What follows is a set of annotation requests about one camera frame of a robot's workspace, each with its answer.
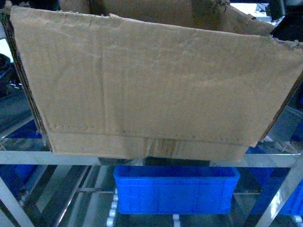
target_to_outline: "corrugated cardboard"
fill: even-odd
[[[270,37],[19,7],[10,19],[55,153],[239,160],[303,69],[300,44]]]
[[[95,14],[245,35],[268,35],[275,27],[246,15],[225,0],[93,0]]]

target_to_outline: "cardboard box bottom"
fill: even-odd
[[[50,132],[53,152],[110,158],[166,157],[194,160],[240,161],[247,146],[188,140],[165,140],[100,134]]]

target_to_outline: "cardboard box flap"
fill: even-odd
[[[225,0],[95,0],[91,11],[98,15],[112,13],[144,22],[244,35],[268,35],[275,28],[240,12]]]
[[[52,148],[56,133],[249,146],[303,69],[270,37],[18,7],[11,22]]]

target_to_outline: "metal rack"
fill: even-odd
[[[115,165],[119,160],[109,160],[97,157],[71,157],[58,156],[49,151],[41,139],[6,139],[1,142],[0,164],[35,164],[41,165],[36,173],[37,182],[31,183],[32,189],[28,189],[24,196],[24,201],[17,201],[10,193],[5,183],[0,179],[0,198],[6,208],[13,215],[14,219],[21,226],[58,226],[59,220],[64,214],[75,194],[79,193],[107,193],[112,196],[113,187],[103,189],[93,186],[85,186],[84,182],[90,181],[89,176],[97,169],[104,168],[104,164]],[[221,221],[229,220],[229,226],[270,226],[289,196],[295,190],[301,179],[303,179],[303,159],[297,149],[290,143],[278,143],[265,141],[259,143],[266,154],[256,153],[256,149],[251,149],[251,153],[246,154],[244,159],[238,163],[211,161],[187,161],[186,165],[210,165],[210,166],[236,166],[236,167],[290,167],[288,176],[284,180],[280,189],[276,192],[268,208],[262,215],[251,215],[247,218],[239,211],[237,201],[233,199],[233,211],[230,215],[221,217]],[[166,160],[170,165],[177,165],[174,160]],[[55,170],[55,165],[72,166],[64,178],[64,187],[60,188],[48,202],[46,208],[39,212],[35,203],[43,192],[41,185],[46,185],[49,176]],[[126,165],[146,165],[145,160],[130,160]],[[117,216],[118,220],[124,220],[124,215]],[[137,217],[128,217],[128,221],[134,221]],[[212,223],[210,217],[199,217],[201,221]],[[184,222],[189,221],[189,217],[183,217]]]

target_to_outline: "blue plastic bin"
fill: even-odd
[[[236,168],[116,166],[122,214],[227,214]]]
[[[252,171],[257,181],[262,178],[263,182],[263,185],[261,185],[262,194],[254,205],[251,211],[252,214],[261,214],[265,211],[267,205],[271,202],[280,185],[283,183],[288,171],[288,168],[276,169],[275,171],[270,170],[270,168],[258,168],[257,171]],[[265,180],[264,176],[268,175],[270,177]],[[283,215],[303,215],[303,180],[299,183],[279,213]]]

